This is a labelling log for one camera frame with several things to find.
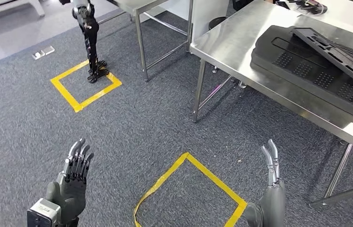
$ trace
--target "yellow floor tape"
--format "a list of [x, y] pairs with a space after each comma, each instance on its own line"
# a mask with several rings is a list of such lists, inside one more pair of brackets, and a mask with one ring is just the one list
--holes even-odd
[[197, 159], [195, 159], [189, 152], [184, 153], [181, 155], [178, 160], [175, 161], [175, 163], [169, 168], [158, 180], [157, 182], [143, 195], [143, 197], [140, 199], [138, 202], [133, 216], [135, 219], [135, 225], [136, 227], [142, 227], [140, 223], [138, 223], [136, 214], [138, 212], [138, 208], [141, 205], [141, 203], [151, 194], [153, 194], [157, 189], [165, 182], [168, 177], [175, 172], [179, 166], [182, 165], [182, 163], [185, 160], [190, 161], [197, 169], [199, 169], [204, 175], [206, 175], [208, 178], [210, 178], [218, 187], [220, 187], [222, 190], [224, 190], [237, 204], [238, 207], [236, 208], [235, 212], [232, 214], [232, 216], [229, 218], [229, 220], [226, 222], [225, 227], [233, 227], [240, 216], [243, 214], [244, 209], [247, 206], [247, 202], [242, 199], [238, 194], [236, 194], [234, 191], [232, 191], [224, 182], [222, 182], [218, 177], [216, 177], [213, 173], [211, 173], [203, 164], [201, 164]]

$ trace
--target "robotic thumb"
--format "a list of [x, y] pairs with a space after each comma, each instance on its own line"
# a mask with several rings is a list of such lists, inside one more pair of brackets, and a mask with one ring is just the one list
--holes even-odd
[[60, 184], [58, 182], [53, 181], [48, 184], [45, 199], [63, 207], [65, 201], [61, 195]]

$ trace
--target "metal frame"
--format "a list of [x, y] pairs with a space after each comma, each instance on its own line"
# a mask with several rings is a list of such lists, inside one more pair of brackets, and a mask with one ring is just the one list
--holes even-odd
[[192, 40], [192, 14], [193, 14], [193, 0], [190, 0], [190, 4], [189, 4], [189, 20], [188, 20], [188, 32], [184, 32], [166, 22], [163, 22], [151, 15], [149, 15], [146, 12], [141, 13], [143, 15], [146, 15], [147, 17], [153, 19], [154, 21], [164, 25], [167, 28], [170, 28], [178, 33], [181, 33], [183, 35], [187, 35], [188, 39], [187, 41], [183, 42], [182, 44], [180, 44], [179, 46], [177, 46], [176, 48], [173, 48], [171, 51], [169, 51], [168, 53], [164, 54], [162, 57], [158, 58], [157, 60], [155, 60], [153, 63], [150, 63], [149, 65], [146, 64], [146, 55], [144, 52], [144, 44], [143, 44], [143, 37], [141, 34], [141, 26], [140, 26], [140, 14], [136, 13], [135, 15], [135, 23], [136, 23], [136, 29], [137, 29], [137, 34], [138, 34], [138, 43], [140, 46], [140, 55], [141, 55], [141, 67], [142, 67], [142, 71], [143, 71], [143, 77], [144, 77], [144, 81], [148, 82], [149, 81], [149, 77], [148, 77], [148, 73], [147, 70], [150, 69], [151, 67], [155, 66], [157, 63], [159, 63], [160, 61], [164, 60], [165, 58], [167, 58], [168, 56], [170, 56], [171, 54], [175, 53], [176, 51], [178, 51], [180, 48], [182, 48], [184, 45], [187, 45], [187, 49], [186, 51], [190, 50], [190, 43]]
[[[186, 45], [186, 51], [189, 52], [190, 51], [190, 43], [192, 41], [192, 29], [193, 29], [193, 24], [192, 24], [192, 16], [193, 16], [193, 0], [190, 0], [189, 2], [189, 19], [188, 19], [188, 23], [189, 23], [189, 28], [188, 31], [185, 32], [175, 26], [172, 26], [164, 21], [161, 21], [153, 16], [151, 16], [150, 14], [147, 13], [147, 11], [149, 11], [150, 9], [158, 6], [161, 3], [164, 3], [168, 0], [156, 0], [156, 1], [148, 1], [150, 2], [149, 4], [146, 5], [142, 5], [139, 8], [135, 9], [127, 4], [124, 3], [119, 3], [119, 0], [107, 0], [110, 3], [118, 6], [120, 9], [123, 10], [122, 13], [117, 14], [115, 16], [112, 16], [110, 18], [104, 19], [99, 21], [99, 24], [105, 23], [111, 19], [114, 19], [115, 17], [118, 17], [126, 12], [130, 13], [131, 15], [131, 19], [132, 17], [134, 17], [135, 19], [135, 23], [136, 23], [136, 30], [137, 30], [137, 37], [138, 37], [138, 43], [139, 43], [139, 47], [140, 47], [140, 56], [141, 56], [141, 68], [143, 71], [143, 77], [144, 77], [144, 81], [148, 82], [149, 81], [149, 77], [148, 77], [148, 73], [147, 70], [150, 69], [151, 67], [155, 66], [157, 63], [159, 63], [160, 61], [164, 60], [165, 58], [167, 58], [168, 56], [170, 56], [171, 54], [175, 53], [176, 51], [178, 51], [179, 49], [181, 49], [184, 45]], [[176, 31], [182, 35], [186, 35], [188, 37], [188, 39], [183, 42], [182, 44], [180, 44], [179, 46], [173, 48], [171, 51], [169, 51], [168, 53], [164, 54], [163, 56], [161, 56], [160, 58], [158, 58], [157, 60], [155, 60], [153, 63], [150, 63], [147, 65], [146, 63], [146, 55], [145, 55], [145, 51], [144, 51], [144, 44], [143, 44], [143, 36], [142, 36], [142, 32], [141, 32], [141, 21], [140, 21], [140, 15], [145, 15], [147, 17], [149, 17], [150, 19], [164, 25], [167, 28], [172, 29], [173, 31]]]
[[[203, 81], [204, 81], [204, 72], [206, 71], [206, 61], [204, 59], [200, 60], [200, 71], [198, 73], [198, 81], [197, 81], [197, 89], [196, 89], [196, 100], [194, 102], [193, 107], [193, 121], [197, 122], [198, 111], [230, 80], [232, 79], [232, 75], [229, 75], [226, 80], [224, 80], [220, 85], [218, 85], [209, 96], [207, 96], [202, 102], [201, 100], [201, 92], [203, 88]], [[245, 88], [243, 82], [241, 83], [241, 88]]]
[[337, 184], [337, 182], [343, 172], [344, 166], [347, 163], [347, 160], [349, 158], [349, 154], [350, 154], [350, 151], [352, 150], [352, 147], [353, 147], [352, 144], [347, 145], [346, 150], [345, 150], [344, 154], [342, 155], [342, 158], [341, 158], [341, 160], [335, 170], [335, 173], [332, 176], [331, 182], [329, 183], [328, 188], [325, 191], [324, 197], [322, 199], [319, 199], [317, 201], [313, 201], [313, 202], [309, 203], [311, 208], [316, 209], [316, 208], [319, 208], [322, 206], [335, 204], [335, 203], [339, 202], [340, 200], [353, 198], [353, 189], [332, 195], [332, 192], [335, 189], [335, 186], [336, 186], [336, 184]]

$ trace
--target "black plastic tray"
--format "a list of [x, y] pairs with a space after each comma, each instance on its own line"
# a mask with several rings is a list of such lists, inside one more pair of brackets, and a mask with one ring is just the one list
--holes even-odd
[[292, 32], [353, 78], [353, 58], [339, 49], [339, 47], [334, 46], [330, 40], [323, 37], [312, 28], [298, 27], [294, 28]]
[[282, 77], [353, 115], [353, 78], [293, 35], [294, 28], [271, 26], [258, 38], [251, 66]]

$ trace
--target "white floor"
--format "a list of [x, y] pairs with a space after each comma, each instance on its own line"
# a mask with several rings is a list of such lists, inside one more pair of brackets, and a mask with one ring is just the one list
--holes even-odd
[[[61, 5], [58, 0], [40, 2], [45, 17], [39, 17], [31, 5], [0, 13], [0, 59], [78, 26], [71, 15], [72, 4]], [[92, 3], [96, 18], [117, 9], [106, 0], [92, 0]]]

